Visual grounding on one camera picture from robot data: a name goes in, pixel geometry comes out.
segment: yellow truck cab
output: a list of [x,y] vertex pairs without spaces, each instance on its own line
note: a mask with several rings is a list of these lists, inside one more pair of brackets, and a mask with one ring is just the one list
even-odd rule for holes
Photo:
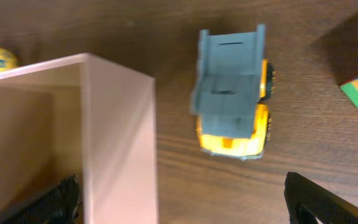
[[265,26],[256,32],[209,35],[201,31],[191,111],[202,149],[211,155],[259,159],[271,117],[263,100],[273,92],[274,70],[264,59]]

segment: gray dump bed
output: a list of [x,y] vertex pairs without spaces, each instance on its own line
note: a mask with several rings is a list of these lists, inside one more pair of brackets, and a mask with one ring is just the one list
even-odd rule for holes
[[197,84],[191,110],[204,134],[249,138],[254,132],[265,26],[257,32],[208,35],[201,31]]

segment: open cardboard box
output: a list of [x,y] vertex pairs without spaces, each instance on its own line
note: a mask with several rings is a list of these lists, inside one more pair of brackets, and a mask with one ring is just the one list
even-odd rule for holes
[[0,73],[0,210],[71,174],[79,223],[157,223],[153,78],[90,54]]

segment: wooden table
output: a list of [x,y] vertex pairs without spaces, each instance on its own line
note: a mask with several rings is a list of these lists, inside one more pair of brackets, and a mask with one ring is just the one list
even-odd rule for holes
[[[24,63],[91,52],[157,79],[161,223],[288,223],[285,175],[358,206],[358,110],[338,88],[358,74],[358,1],[0,0],[0,44]],[[189,114],[200,29],[267,26],[272,138],[261,160],[200,151]]]

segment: toy dump truck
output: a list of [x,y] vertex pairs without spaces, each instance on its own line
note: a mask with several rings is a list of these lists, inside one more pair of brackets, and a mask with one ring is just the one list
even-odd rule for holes
[[264,59],[265,26],[256,32],[200,32],[191,112],[201,147],[211,155],[260,159],[271,117],[263,100],[273,93],[274,70]]

